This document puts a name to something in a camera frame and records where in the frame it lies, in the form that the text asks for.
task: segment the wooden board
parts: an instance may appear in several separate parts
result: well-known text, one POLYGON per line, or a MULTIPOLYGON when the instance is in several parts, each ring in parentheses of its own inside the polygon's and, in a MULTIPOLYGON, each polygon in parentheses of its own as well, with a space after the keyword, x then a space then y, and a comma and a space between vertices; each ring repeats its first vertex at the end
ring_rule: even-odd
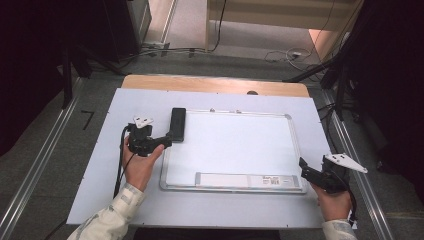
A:
POLYGON ((234 78, 129 75, 125 77, 122 88, 234 94, 247 94, 249 91, 255 91, 259 95, 265 96, 309 97, 306 86, 300 83, 251 81, 234 78))

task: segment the sleeve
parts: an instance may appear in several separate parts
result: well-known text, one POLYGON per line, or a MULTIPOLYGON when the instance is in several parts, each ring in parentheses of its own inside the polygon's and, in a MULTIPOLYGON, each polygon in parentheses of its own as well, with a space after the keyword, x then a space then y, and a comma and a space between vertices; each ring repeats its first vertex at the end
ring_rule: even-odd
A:
POLYGON ((145 194, 125 183, 109 207, 100 210, 81 224, 68 240, 122 239, 128 224, 145 198, 145 194))
POLYGON ((327 240, 356 240, 355 233, 347 220, 333 220, 322 224, 327 240))

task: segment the whiteboard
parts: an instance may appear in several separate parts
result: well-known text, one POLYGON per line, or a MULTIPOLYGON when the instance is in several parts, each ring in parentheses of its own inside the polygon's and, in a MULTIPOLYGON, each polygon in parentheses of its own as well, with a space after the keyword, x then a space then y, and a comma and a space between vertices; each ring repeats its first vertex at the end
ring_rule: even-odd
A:
POLYGON ((165 152, 161 187, 305 193, 290 115, 188 110, 185 137, 165 152))

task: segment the hand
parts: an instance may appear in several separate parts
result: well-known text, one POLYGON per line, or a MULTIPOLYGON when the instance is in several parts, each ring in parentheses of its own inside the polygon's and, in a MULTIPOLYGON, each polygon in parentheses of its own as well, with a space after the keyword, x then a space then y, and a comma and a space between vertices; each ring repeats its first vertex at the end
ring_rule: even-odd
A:
POLYGON ((321 207, 321 212, 326 222, 347 219, 351 209, 350 195, 347 191, 328 194, 315 184, 311 183, 311 186, 318 195, 318 206, 321 207))
POLYGON ((128 148, 128 137, 126 137, 123 146, 124 154, 122 159, 122 166, 125 169, 125 178, 127 179, 127 182, 138 188, 140 191, 144 192, 147 187, 147 183, 152 176, 153 165, 162 154, 163 149, 164 146, 161 144, 157 146, 155 150, 153 150, 150 156, 140 157, 138 155, 134 155, 134 153, 130 151, 128 148))

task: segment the aluminum rail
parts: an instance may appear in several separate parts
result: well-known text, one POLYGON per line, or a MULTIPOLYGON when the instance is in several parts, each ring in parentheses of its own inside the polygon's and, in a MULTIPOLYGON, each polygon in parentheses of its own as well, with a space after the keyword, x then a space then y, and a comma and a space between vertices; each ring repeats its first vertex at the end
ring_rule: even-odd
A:
POLYGON ((40 179, 41 174, 43 173, 44 168, 46 167, 59 138, 62 135, 66 123, 72 115, 75 105, 77 104, 81 95, 83 86, 84 81, 81 78, 78 78, 73 87, 73 92, 75 94, 74 98, 70 102, 67 109, 61 110, 55 124, 53 125, 52 130, 50 131, 46 141, 40 149, 40 152, 35 158, 34 163, 32 164, 18 191, 10 201, 9 206, 7 207, 0 223, 1 240, 7 240, 12 235, 16 223, 18 222, 26 204, 28 203, 31 194, 34 191, 35 186, 37 185, 37 182, 40 179))
MULTIPOLYGON (((334 102, 331 90, 323 90, 323 94, 326 104, 334 102)), ((344 150, 346 151, 346 154, 348 154, 352 159, 356 160, 359 164, 361 164, 361 161, 358 157, 358 154, 356 153, 355 147, 353 146, 353 143, 350 139, 344 122, 340 121, 337 117, 337 114, 335 113, 332 114, 332 118, 336 131, 340 137, 340 141, 343 145, 344 150)), ((367 206, 368 213, 374 224, 374 228, 377 232, 379 239, 395 239, 392 234, 392 231, 390 230, 390 226, 386 220, 380 203, 377 199, 377 196, 375 195, 374 190, 368 180, 368 176, 358 171, 353 171, 353 175, 358 183, 359 190, 361 191, 361 195, 364 198, 365 205, 367 206)))

